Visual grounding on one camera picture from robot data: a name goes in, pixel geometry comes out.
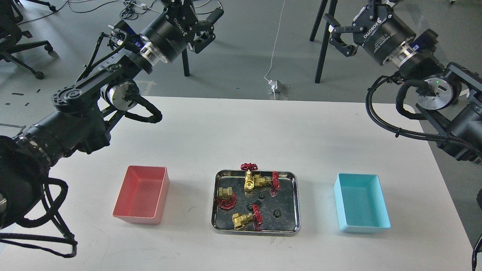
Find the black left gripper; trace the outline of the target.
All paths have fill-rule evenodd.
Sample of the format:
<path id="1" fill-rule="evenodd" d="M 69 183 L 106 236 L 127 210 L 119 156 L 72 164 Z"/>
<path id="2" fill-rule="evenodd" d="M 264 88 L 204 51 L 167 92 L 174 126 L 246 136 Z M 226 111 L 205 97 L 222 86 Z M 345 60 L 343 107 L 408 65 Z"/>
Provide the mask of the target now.
<path id="1" fill-rule="evenodd" d="M 162 4 L 162 13 L 140 32 L 140 54 L 148 63 L 171 63 L 186 45 L 188 50 L 200 53 L 215 39 L 214 24 L 224 14 L 223 9 L 216 8 L 205 20 L 198 21 L 194 32 L 189 31 L 197 21 L 191 0 L 162 0 Z"/>

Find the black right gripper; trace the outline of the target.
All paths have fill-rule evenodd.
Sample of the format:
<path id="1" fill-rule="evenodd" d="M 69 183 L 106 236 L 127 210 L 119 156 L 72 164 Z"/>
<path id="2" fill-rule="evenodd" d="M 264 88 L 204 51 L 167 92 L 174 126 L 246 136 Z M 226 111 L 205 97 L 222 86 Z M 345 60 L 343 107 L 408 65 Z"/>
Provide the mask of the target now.
<path id="1" fill-rule="evenodd" d="M 331 14 L 324 14 L 329 24 L 331 37 L 329 43 L 346 57 L 356 55 L 359 46 L 379 65 L 390 60 L 390 55 L 402 44 L 410 44 L 415 39 L 412 31 L 396 14 L 391 6 L 382 4 L 380 0 L 369 0 L 354 18 L 355 26 L 341 26 Z M 354 33 L 356 45 L 348 45 L 341 39 L 341 33 Z"/>

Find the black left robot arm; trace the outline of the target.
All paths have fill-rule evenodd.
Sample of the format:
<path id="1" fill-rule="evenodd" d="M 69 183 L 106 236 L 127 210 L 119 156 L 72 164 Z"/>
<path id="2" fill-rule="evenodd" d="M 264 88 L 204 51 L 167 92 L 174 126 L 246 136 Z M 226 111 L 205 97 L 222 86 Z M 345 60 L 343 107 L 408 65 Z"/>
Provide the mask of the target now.
<path id="1" fill-rule="evenodd" d="M 60 257 L 77 254 L 77 241 L 59 208 L 68 185 L 49 177 L 50 169 L 76 151 L 90 154 L 110 144 L 110 132 L 122 117 L 157 123 L 161 111 L 139 93 L 134 78 L 151 73 L 158 62 L 199 53 L 214 39 L 222 5 L 198 19 L 191 0 L 164 0 L 163 11 L 140 33 L 123 20 L 101 33 L 90 63 L 77 81 L 52 96 L 55 112 L 16 137 L 1 137 L 1 228 L 36 228 L 51 221 L 62 238 L 1 233 L 1 242 L 38 249 Z"/>

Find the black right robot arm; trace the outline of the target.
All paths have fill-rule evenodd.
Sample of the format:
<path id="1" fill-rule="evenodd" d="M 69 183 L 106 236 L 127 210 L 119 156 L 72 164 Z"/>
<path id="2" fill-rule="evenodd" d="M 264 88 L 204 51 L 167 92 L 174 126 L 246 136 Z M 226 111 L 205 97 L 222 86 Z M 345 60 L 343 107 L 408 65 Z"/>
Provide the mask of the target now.
<path id="1" fill-rule="evenodd" d="M 457 63 L 442 65 L 434 56 L 437 33 L 427 29 L 420 36 L 393 11 L 397 0 L 369 0 L 350 26 L 334 18 L 336 1 L 318 20 L 327 22 L 324 45 L 331 44 L 344 56 L 355 55 L 361 46 L 379 65 L 392 62 L 398 71 L 380 76 L 367 89 L 369 117 L 380 127 L 416 140 L 434 141 L 457 161 L 481 163 L 481 78 Z M 406 130 L 382 119 L 372 97 L 384 83 L 400 86 L 397 112 L 411 120 L 427 120 L 437 134 Z"/>

